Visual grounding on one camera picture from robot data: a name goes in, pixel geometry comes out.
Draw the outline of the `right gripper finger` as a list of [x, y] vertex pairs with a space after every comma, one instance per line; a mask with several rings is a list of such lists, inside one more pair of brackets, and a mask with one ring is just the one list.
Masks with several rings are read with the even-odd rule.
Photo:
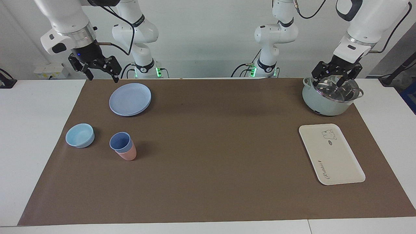
[[82, 63], [79, 61], [79, 59], [75, 57], [75, 55], [69, 55], [68, 60], [76, 72], [83, 73], [87, 77], [87, 79], [90, 81], [93, 80], [94, 76], [89, 69], [88, 63], [82, 65]]
[[113, 81], [115, 83], [118, 83], [120, 79], [119, 76], [122, 72], [122, 68], [115, 56], [110, 56], [108, 58], [98, 58], [97, 64], [98, 68], [101, 71], [109, 74], [112, 77]]

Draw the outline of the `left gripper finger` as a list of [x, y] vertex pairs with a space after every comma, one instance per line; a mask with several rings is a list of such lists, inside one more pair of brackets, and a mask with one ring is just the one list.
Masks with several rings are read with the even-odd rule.
[[316, 67], [312, 70], [312, 86], [317, 84], [323, 79], [335, 74], [337, 65], [335, 63], [325, 63], [323, 61], [318, 62]]
[[343, 70], [341, 76], [337, 81], [337, 87], [341, 87], [345, 82], [349, 80], [354, 80], [362, 70], [362, 65], [360, 63], [356, 64], [349, 72]]

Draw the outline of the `blue plastic cup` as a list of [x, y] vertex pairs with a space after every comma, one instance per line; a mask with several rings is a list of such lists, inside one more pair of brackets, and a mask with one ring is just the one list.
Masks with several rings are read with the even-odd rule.
[[126, 153], [133, 147], [133, 141], [127, 132], [117, 132], [110, 138], [109, 145], [117, 153]]

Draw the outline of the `pink plastic cup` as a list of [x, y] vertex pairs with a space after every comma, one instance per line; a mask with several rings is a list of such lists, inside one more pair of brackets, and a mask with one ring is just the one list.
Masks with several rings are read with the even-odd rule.
[[136, 147], [134, 145], [134, 142], [132, 142], [131, 140], [127, 143], [127, 145], [124, 148], [115, 151], [120, 157], [122, 157], [126, 161], [132, 161], [137, 156]]

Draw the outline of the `cream rectangular tray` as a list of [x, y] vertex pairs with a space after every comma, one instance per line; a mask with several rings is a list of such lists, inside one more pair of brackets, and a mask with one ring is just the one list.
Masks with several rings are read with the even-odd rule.
[[298, 131], [321, 184], [343, 185], [366, 180], [366, 175], [339, 126], [302, 125]]

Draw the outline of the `glass pot lid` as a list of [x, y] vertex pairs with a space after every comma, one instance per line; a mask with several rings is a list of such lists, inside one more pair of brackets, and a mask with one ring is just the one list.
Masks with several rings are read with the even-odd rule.
[[313, 88], [321, 96], [334, 102], [352, 102], [364, 96], [363, 90], [359, 88], [354, 80], [348, 80], [341, 86], [337, 86], [339, 80], [339, 77], [333, 75], [323, 78], [318, 84], [313, 85], [312, 78], [305, 78], [304, 85], [308, 88]]

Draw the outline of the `blue plastic plate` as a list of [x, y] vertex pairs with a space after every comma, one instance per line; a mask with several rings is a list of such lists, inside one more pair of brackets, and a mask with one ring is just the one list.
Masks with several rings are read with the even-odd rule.
[[124, 117], [142, 113], [151, 103], [151, 90], [140, 83], [129, 83], [116, 89], [110, 96], [110, 110]]

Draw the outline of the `blue crate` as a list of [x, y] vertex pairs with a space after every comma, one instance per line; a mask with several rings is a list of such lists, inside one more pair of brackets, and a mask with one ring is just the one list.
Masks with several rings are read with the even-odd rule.
[[401, 91], [399, 95], [416, 115], [416, 82], [413, 82], [410, 86]]

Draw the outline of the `light blue bowl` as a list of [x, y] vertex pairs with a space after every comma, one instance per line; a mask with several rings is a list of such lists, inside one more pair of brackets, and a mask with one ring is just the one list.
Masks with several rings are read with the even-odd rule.
[[86, 148], [95, 139], [93, 127], [86, 123], [76, 124], [68, 130], [65, 141], [68, 145], [75, 148]]

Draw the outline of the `black table clamp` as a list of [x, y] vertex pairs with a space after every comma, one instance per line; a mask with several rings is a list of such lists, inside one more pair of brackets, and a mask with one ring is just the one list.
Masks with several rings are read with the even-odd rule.
[[0, 68], [0, 89], [11, 89], [17, 81], [7, 71]]

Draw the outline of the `brown table mat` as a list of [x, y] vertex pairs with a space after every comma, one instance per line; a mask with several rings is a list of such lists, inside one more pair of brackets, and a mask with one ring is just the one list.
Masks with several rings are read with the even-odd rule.
[[[110, 95], [130, 82], [84, 84], [18, 225], [416, 216], [356, 107], [315, 114], [301, 79], [141, 80], [149, 107], [121, 117]], [[86, 148], [65, 141], [80, 123], [95, 132]], [[364, 182], [318, 181], [298, 132], [311, 124], [339, 126]], [[134, 160], [110, 148], [117, 132], [131, 136]]]

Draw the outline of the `white wall socket box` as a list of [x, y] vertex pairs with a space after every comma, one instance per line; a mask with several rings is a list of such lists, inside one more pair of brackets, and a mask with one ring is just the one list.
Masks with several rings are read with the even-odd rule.
[[70, 73], [63, 63], [50, 63], [47, 65], [37, 65], [33, 74], [39, 79], [67, 79]]

